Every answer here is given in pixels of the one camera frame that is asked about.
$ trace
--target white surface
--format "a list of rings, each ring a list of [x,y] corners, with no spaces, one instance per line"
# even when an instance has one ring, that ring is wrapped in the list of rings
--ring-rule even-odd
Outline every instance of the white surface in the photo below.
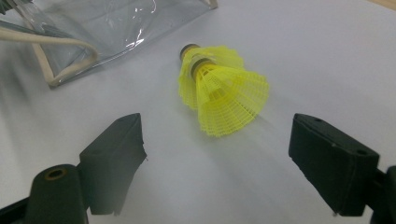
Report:
[[[137,55],[50,90],[27,45],[0,43],[0,207],[40,171],[78,163],[115,119],[142,114],[148,161],[119,217],[90,223],[368,223],[333,217],[288,156],[294,113],[327,120],[396,164],[396,12],[364,0],[219,0]],[[201,133],[177,95],[185,44],[225,44],[265,74],[268,103],[244,130]]]

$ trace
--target yellow shuttlecock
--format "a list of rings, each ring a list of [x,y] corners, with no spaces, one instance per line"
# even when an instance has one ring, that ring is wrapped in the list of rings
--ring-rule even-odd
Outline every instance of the yellow shuttlecock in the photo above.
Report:
[[[196,83],[191,76],[191,67],[200,59],[210,59],[215,64],[233,68],[244,67],[244,60],[239,57],[234,49],[225,46],[200,48],[198,45],[189,44],[180,52],[182,61],[180,76],[178,79],[178,93],[185,105],[191,109],[197,109]]]
[[[190,57],[190,64],[185,64],[188,70],[180,73],[179,93],[183,102],[189,105],[185,99],[192,96],[183,94],[191,94],[187,88],[195,90],[201,129],[208,135],[222,136],[236,132],[254,120],[268,97],[269,85],[265,77],[246,71],[242,63],[238,66],[220,65],[220,60],[222,64],[229,63],[220,56],[212,60],[199,53],[191,55],[192,50],[187,48],[187,52],[181,52],[183,61]]]

